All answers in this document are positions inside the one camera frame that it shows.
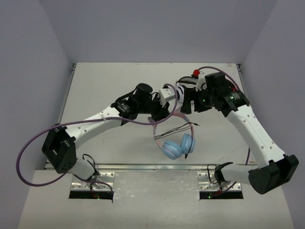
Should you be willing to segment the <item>pink blue cat-ear headphones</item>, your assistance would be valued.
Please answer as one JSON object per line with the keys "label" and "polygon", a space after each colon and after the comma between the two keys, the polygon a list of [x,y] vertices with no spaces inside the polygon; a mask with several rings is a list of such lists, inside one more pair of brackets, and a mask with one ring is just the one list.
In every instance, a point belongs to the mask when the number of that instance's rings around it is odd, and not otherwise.
{"label": "pink blue cat-ear headphones", "polygon": [[[169,130],[161,135],[156,134],[157,125],[153,125],[152,126],[153,127],[153,132],[152,132],[153,137],[154,137],[154,140],[155,140],[157,146],[161,149],[163,154],[165,156],[167,156],[168,158],[170,158],[171,160],[176,160],[183,155],[184,155],[184,158],[187,158],[188,155],[191,154],[195,148],[196,140],[195,140],[195,136],[194,136],[194,127],[193,126],[194,125],[198,126],[198,124],[191,122],[189,120],[189,118],[181,112],[176,111],[173,113],[173,116],[183,119],[186,123],[180,127]],[[180,144],[177,144],[174,141],[165,141],[161,145],[160,142],[158,141],[160,138],[163,138],[166,135],[173,134],[175,131],[180,132],[180,131],[184,131],[187,129],[190,129],[191,133],[184,134],[181,139]]]}

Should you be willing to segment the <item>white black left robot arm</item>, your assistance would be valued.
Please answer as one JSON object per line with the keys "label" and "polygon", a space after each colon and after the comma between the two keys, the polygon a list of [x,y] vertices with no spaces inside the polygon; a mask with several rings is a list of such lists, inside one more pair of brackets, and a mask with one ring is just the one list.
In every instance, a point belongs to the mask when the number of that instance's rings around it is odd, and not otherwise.
{"label": "white black left robot arm", "polygon": [[76,150],[97,135],[135,120],[139,114],[151,115],[152,120],[159,123],[170,114],[169,103],[160,93],[154,94],[149,85],[140,83],[82,123],[55,125],[48,131],[42,152],[58,174],[71,173],[91,180],[96,170],[89,162],[78,158]]}

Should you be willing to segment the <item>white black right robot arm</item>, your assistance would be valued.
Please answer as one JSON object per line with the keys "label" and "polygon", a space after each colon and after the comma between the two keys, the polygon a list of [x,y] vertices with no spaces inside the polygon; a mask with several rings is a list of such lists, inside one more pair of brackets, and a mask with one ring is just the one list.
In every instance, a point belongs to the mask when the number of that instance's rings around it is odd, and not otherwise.
{"label": "white black right robot arm", "polygon": [[197,81],[190,88],[177,89],[180,111],[204,112],[215,108],[237,129],[255,158],[254,167],[226,162],[214,169],[218,185],[227,182],[249,184],[259,194],[265,194],[290,181],[299,161],[295,155],[288,156],[269,136],[260,124],[249,100],[234,81],[224,73],[212,73],[204,78],[192,76]]}

